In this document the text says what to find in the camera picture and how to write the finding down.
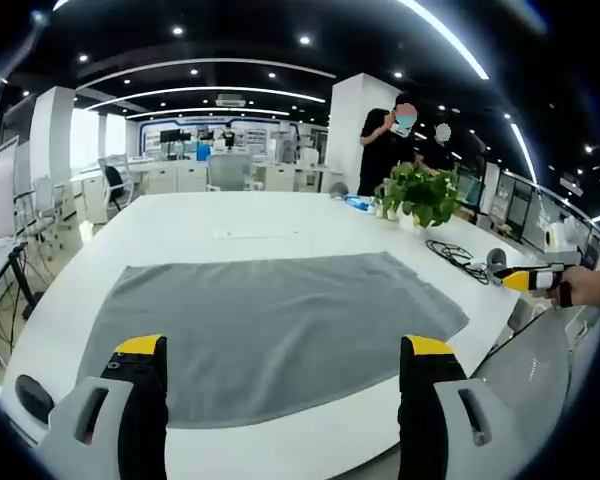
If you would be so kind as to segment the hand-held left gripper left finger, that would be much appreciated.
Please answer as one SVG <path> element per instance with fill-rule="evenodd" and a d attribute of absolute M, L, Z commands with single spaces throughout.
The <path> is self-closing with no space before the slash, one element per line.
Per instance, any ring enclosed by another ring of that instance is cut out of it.
<path fill-rule="evenodd" d="M 38 459 L 54 479 L 165 479 L 167 338 L 118 345 L 49 416 Z"/>

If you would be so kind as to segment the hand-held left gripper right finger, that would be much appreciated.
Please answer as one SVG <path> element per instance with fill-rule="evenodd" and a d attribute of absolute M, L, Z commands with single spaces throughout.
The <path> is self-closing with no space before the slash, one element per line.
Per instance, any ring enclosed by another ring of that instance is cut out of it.
<path fill-rule="evenodd" d="M 400 479 L 512 479 L 518 473 L 513 413 L 468 378 L 446 343 L 405 335 L 400 346 Z"/>

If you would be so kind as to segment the person's right hand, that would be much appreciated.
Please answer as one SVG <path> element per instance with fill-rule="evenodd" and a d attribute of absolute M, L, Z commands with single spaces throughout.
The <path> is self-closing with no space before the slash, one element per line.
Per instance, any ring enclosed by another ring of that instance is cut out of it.
<path fill-rule="evenodd" d="M 571 287 L 571 303 L 574 306 L 600 308 L 600 270 L 570 267 L 564 271 L 563 280 Z"/>

